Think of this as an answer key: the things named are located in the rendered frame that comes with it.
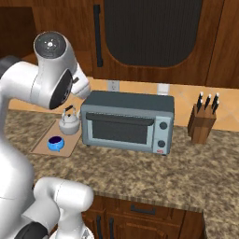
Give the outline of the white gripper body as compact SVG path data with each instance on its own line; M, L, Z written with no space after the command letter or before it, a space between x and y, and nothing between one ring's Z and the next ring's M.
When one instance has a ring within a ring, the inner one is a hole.
M89 80L85 76L74 76L71 92L78 98L87 98L91 93Z

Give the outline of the tan flat tray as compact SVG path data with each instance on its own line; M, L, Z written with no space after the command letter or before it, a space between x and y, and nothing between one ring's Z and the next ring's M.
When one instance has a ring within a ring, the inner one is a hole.
M52 151L47 146L49 139L53 136L60 136L64 141L64 146L60 151ZM78 132L73 135L63 134L59 128L59 119L56 119L36 141L30 153L68 158L71 156L80 137L81 130L78 130Z

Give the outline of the blue mug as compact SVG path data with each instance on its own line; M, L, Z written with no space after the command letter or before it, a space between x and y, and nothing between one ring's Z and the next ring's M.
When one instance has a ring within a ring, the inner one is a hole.
M60 151L64 147L64 140L59 135L55 135L48 140L47 146L51 151Z

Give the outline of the plain wooden cabinet door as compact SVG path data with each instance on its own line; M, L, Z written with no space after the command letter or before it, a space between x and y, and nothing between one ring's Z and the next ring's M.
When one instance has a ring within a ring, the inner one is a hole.
M32 0L36 30L56 31L71 43L81 69L92 76L90 0Z
M206 85L239 89L239 0L224 1Z

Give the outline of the wooden cabinet door, dark pane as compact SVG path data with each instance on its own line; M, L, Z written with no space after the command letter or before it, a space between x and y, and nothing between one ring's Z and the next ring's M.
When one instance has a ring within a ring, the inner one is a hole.
M91 0L93 76L204 85L224 0ZM100 5L97 67L93 5Z

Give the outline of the wooden base cabinet door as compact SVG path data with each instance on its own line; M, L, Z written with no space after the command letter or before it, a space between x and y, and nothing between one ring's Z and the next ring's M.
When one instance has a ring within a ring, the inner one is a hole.
M115 239L179 239L180 226L107 213L107 232L109 219L114 219Z
M97 215L101 216L102 235L103 235L103 239L106 239L106 235L105 235L105 211L104 210L90 209L90 210L82 213L82 218L83 218L86 226L92 231L92 233L94 235L94 238L99 239L98 234L97 234L97 226L96 226Z

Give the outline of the grey toaster oven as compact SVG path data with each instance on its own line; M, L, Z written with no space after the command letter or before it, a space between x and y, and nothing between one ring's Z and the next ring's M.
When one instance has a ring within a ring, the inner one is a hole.
M175 118L175 101L172 96L119 91L92 91L80 109L82 115L94 112L109 115L137 116L154 119L152 152L167 155L170 152ZM160 123L166 122L162 130ZM163 140L165 147L160 148L158 141Z

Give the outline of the toaster oven glass door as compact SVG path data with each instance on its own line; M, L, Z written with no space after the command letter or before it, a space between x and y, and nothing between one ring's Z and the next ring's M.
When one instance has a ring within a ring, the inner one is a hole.
M82 141L85 145L151 151L154 124L122 124L86 119L82 115Z

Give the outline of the wooden knife block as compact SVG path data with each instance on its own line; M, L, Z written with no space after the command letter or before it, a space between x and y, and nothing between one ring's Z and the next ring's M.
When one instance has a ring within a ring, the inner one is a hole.
M208 107L202 105L200 110L197 110L197 105L194 105L188 123L188 135L191 137L191 142L205 144L216 119L217 115L210 105Z

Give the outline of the wooden drawer front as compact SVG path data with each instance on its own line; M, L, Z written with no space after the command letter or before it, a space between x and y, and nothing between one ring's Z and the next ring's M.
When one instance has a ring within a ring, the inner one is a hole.
M136 208L142 208L147 210L151 210L153 207L155 207L156 214L147 215L147 214L133 212L130 209L131 204L134 204ZM133 215L133 216L141 217L141 218L154 218L160 221L172 223L174 225L180 225L185 215L185 211L181 209L174 209L170 207L158 206L153 204L143 204L143 203L137 203L137 202L124 201L124 200L119 201L119 208L122 211L122 213L126 215Z

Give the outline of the white wall outlet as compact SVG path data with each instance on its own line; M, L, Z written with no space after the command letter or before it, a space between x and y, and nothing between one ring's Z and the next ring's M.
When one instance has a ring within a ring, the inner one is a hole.
M118 80L109 80L107 82L107 89L109 91L119 91L120 90L120 82Z
M170 90L170 85L165 83L157 84L157 94L158 95L167 95Z

